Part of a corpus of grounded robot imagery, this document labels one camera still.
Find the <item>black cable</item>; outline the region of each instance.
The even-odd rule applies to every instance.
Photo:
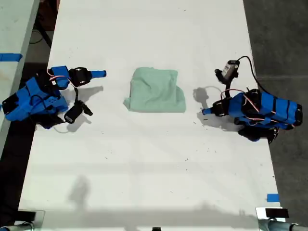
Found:
[[[39,33],[39,34],[42,36],[42,34],[41,34],[39,31],[32,30],[32,32],[37,32],[37,33]],[[43,40],[43,36],[41,37],[41,39],[40,39],[40,40],[35,41],[35,42],[30,42],[30,44],[37,44],[37,43],[41,42],[42,40]]]
[[[249,64],[250,64],[250,70],[251,70],[252,76],[254,77],[256,83],[258,84],[258,86],[259,86],[264,92],[266,92],[267,94],[269,94],[269,92],[268,92],[267,90],[265,90],[264,87],[262,87],[262,85],[261,85],[261,84],[259,83],[259,81],[257,80],[257,77],[256,77],[256,75],[255,75],[255,73],[254,73],[254,69],[253,69],[253,67],[252,67],[252,62],[251,62],[250,58],[249,58],[247,55],[244,55],[244,56],[240,57],[237,61],[239,61],[239,60],[242,59],[242,58],[247,58],[247,59],[248,59]]]
[[[44,99],[43,99],[42,97],[40,97],[39,95],[32,95],[32,96],[31,96],[31,98],[30,98],[30,104],[31,104],[31,106],[33,105],[33,104],[32,104],[32,99],[33,99],[35,96],[38,97],[38,98],[40,99],[40,101],[42,102],[42,104],[43,104],[43,106],[44,106],[44,109],[45,109],[46,111],[48,111],[48,109],[47,109],[47,107],[46,107],[46,104],[45,104],[45,102],[44,102]]]
[[[77,88],[74,88],[74,91],[76,93],[76,96],[75,96],[75,103],[78,101],[78,95],[79,95],[79,91]]]
[[[31,96],[31,98],[30,98],[30,105],[33,105],[32,104],[32,99],[34,98],[34,97],[38,97],[39,99],[40,99],[40,101],[41,101],[41,103],[43,104],[43,106],[44,106],[44,109],[47,111],[47,115],[51,118],[51,120],[53,120],[53,121],[56,121],[49,113],[48,113],[48,108],[46,107],[46,104],[45,104],[45,102],[44,102],[44,99],[42,98],[42,97],[40,97],[39,95],[32,95]]]

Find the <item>white tabletop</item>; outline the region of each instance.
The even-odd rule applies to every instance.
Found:
[[[20,62],[0,62],[0,104],[18,90],[39,0],[0,1],[0,53],[20,53]],[[0,158],[10,123],[0,112]]]
[[[93,116],[38,127],[20,209],[45,210],[52,230],[257,230],[256,207],[277,193],[266,140],[251,142],[228,118],[200,117],[224,89],[214,75],[251,55],[241,0],[62,0],[49,67],[107,71],[82,87]],[[174,69],[187,110],[129,112],[138,67]],[[232,87],[256,84],[242,61]],[[72,102],[73,89],[63,92]]]

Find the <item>folded towel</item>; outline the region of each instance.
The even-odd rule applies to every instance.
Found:
[[[174,70],[138,68],[124,105],[134,112],[185,112],[185,97],[176,85],[177,78],[178,72]]]

